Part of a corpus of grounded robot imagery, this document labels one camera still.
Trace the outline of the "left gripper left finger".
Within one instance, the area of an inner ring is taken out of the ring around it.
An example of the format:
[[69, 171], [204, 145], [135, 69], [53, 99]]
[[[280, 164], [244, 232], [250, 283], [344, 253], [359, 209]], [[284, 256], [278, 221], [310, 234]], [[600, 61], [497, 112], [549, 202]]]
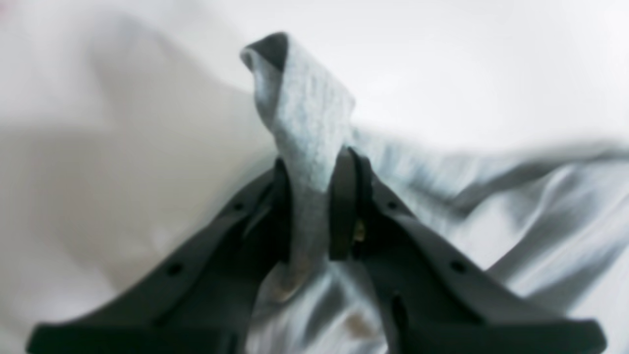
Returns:
[[74, 320], [38, 324], [29, 354], [242, 354], [258, 290], [290, 252], [285, 164], [237, 192], [137, 284]]

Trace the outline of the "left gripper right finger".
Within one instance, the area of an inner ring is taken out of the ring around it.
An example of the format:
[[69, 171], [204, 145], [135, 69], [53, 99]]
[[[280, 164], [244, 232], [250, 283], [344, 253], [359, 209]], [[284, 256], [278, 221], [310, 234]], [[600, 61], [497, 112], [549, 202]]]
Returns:
[[492, 280], [427, 228], [352, 148], [333, 171], [329, 257], [373, 287], [391, 354], [600, 354], [594, 320], [568, 320]]

